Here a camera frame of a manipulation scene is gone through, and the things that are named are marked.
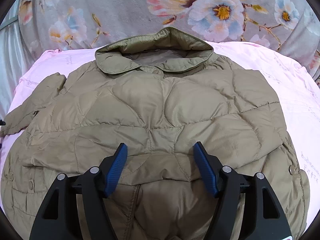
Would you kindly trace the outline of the silver satin curtain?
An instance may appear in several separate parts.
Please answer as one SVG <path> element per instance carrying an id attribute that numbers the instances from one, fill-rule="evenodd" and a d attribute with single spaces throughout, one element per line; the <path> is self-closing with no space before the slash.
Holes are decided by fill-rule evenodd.
<path id="1" fill-rule="evenodd" d="M 22 38 L 16 0 L 4 20 L 0 31 L 0 115 L 4 119 L 15 95 L 20 78 L 33 65 L 34 59 Z"/>

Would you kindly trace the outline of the grey floral blanket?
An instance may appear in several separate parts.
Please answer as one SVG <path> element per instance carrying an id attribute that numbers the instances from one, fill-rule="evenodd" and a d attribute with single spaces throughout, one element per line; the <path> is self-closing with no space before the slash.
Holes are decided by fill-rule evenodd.
<path id="1" fill-rule="evenodd" d="M 263 45 L 319 81 L 319 19 L 306 0 L 20 0 L 18 21 L 35 59 L 175 27 L 210 42 Z"/>

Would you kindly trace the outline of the khaki quilted puffer jacket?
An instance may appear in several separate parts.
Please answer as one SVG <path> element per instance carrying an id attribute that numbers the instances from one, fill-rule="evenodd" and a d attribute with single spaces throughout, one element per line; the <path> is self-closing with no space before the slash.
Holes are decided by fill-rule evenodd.
<path id="1" fill-rule="evenodd" d="M 264 76 L 167 27 L 106 45 L 68 76 L 48 76 L 5 117 L 18 134 L 4 163 L 4 212 L 28 239 L 60 173 L 128 158 L 105 201 L 119 239 L 203 239 L 216 207 L 193 158 L 201 142 L 239 173 L 262 172 L 294 239 L 306 227 L 310 186 L 276 92 Z"/>

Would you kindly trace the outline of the pink bed sheet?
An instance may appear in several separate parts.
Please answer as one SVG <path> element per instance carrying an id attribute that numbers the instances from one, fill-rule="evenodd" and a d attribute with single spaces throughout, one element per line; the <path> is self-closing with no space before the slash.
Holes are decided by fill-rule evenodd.
<path id="1" fill-rule="evenodd" d="M 319 87 L 297 61 L 258 43 L 212 42 L 211 46 L 243 68 L 260 71 L 277 93 L 300 168 L 310 183 L 306 219 L 310 227 L 319 212 Z M 94 54 L 95 49 L 45 51 L 20 77 L 8 111 L 21 105 L 45 77 L 54 73 L 68 76 L 93 61 Z"/>

